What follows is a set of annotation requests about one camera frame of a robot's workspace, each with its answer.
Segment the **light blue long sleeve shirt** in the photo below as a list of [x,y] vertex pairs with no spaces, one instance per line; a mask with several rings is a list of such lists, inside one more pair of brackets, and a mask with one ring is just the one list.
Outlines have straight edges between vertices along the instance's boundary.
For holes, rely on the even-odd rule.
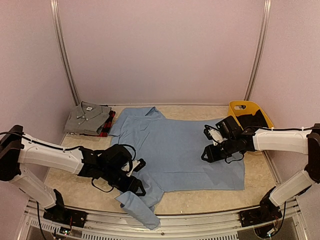
[[145,160],[145,167],[135,176],[146,194],[122,192],[117,197],[121,208],[152,230],[160,224],[154,207],[165,192],[243,190],[245,165],[240,153],[214,163],[201,159],[209,144],[204,126],[216,123],[216,119],[168,119],[155,107],[124,109],[110,129],[111,144],[130,145],[136,157]]

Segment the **yellow plastic basket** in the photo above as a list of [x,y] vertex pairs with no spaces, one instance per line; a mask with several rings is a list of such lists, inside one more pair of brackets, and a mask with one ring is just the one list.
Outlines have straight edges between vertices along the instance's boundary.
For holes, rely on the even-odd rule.
[[261,111],[268,128],[273,128],[274,124],[265,113],[265,111],[255,102],[249,100],[234,100],[229,103],[228,115],[233,116],[235,121],[242,127],[244,126],[239,122],[238,117],[243,115],[254,115],[258,110]]

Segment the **red black plaid shirt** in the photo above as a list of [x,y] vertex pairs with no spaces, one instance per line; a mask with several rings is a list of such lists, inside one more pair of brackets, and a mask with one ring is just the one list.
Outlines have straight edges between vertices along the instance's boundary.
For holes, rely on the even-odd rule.
[[115,111],[111,110],[109,112],[109,117],[104,122],[104,124],[101,126],[100,133],[97,135],[98,137],[107,137],[108,136],[110,129],[112,127],[113,119],[114,119],[115,115],[116,115]]

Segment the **grey denim shirt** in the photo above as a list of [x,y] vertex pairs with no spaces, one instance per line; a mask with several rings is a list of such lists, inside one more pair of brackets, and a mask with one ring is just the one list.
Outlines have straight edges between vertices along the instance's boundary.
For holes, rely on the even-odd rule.
[[64,131],[76,135],[98,136],[110,117],[111,110],[109,106],[81,101],[71,110]]

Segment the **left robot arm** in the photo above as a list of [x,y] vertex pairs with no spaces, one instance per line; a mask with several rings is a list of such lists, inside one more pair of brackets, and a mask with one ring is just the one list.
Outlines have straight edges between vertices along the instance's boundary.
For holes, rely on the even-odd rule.
[[0,180],[17,186],[44,208],[46,220],[83,228],[87,213],[67,208],[62,194],[46,186],[28,168],[28,164],[63,170],[91,181],[103,179],[112,189],[145,196],[142,181],[132,174],[146,162],[136,159],[136,150],[128,144],[115,144],[107,149],[92,150],[83,146],[65,148],[38,140],[14,125],[1,133]]

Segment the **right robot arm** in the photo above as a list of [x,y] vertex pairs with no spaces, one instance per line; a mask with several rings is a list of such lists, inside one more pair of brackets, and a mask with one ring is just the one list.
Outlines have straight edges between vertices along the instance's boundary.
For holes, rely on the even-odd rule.
[[267,128],[247,126],[242,128],[233,116],[205,125],[204,134],[213,143],[206,146],[201,159],[214,163],[231,157],[232,154],[255,151],[295,152],[306,155],[305,168],[279,186],[270,189],[259,206],[239,212],[242,227],[259,225],[283,218],[280,206],[287,200],[303,194],[312,185],[320,182],[320,125],[307,128]]

